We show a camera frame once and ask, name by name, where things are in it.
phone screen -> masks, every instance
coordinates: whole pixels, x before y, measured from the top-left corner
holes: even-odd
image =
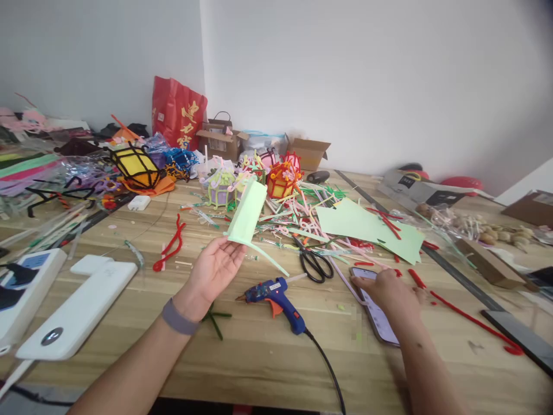
[[[351,268],[351,273],[352,275],[360,278],[369,278],[371,280],[376,279],[376,272],[363,268]],[[359,288],[359,291],[363,297],[363,300],[369,303],[369,305],[365,305],[364,307],[369,314],[371,325],[373,326],[373,329],[375,330],[379,339],[386,343],[399,346],[399,341],[397,341],[397,337],[394,334],[392,327],[388,322],[388,318],[384,314],[384,311],[382,311],[380,307],[376,305],[376,303],[370,298],[365,290]]]

red bag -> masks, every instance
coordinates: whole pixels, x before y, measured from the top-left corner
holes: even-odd
[[[151,99],[151,129],[161,133],[171,147],[190,151],[198,148],[196,131],[201,129],[207,98],[177,80],[154,78]]]

blue glue gun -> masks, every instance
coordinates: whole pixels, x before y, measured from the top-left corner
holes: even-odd
[[[236,301],[245,300],[246,303],[258,303],[259,301],[269,301],[272,307],[272,317],[284,312],[290,322],[292,333],[301,334],[305,331],[305,322],[300,313],[294,308],[290,300],[284,294],[288,289],[286,280],[278,277],[276,282],[268,280],[260,282],[247,290],[244,295],[238,297]]]

wrist strap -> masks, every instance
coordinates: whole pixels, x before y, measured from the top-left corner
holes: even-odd
[[[165,323],[169,325],[174,331],[180,334],[193,335],[198,329],[200,323],[194,323],[188,320],[186,317],[180,315],[178,310],[173,305],[173,298],[171,297],[167,304],[163,307],[161,313]]]

brown cardboard box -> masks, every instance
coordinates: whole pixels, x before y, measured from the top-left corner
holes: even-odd
[[[200,138],[199,149],[202,150],[207,145],[208,157],[221,156],[225,160],[237,161],[242,140],[247,140],[249,135],[237,130],[232,130],[232,135],[226,135],[226,127],[226,124],[204,123],[203,130],[196,133]]]
[[[526,284],[526,281],[505,262],[478,242],[460,239],[456,245],[463,254],[471,254],[468,259],[476,265],[482,277],[492,284],[508,289],[522,287]]]
[[[532,225],[553,228],[553,194],[541,190],[532,192],[501,213]]]
[[[330,143],[324,141],[306,140],[303,138],[289,139],[288,151],[290,154],[296,152],[301,157],[302,170],[317,171],[321,160],[327,158],[327,149]]]

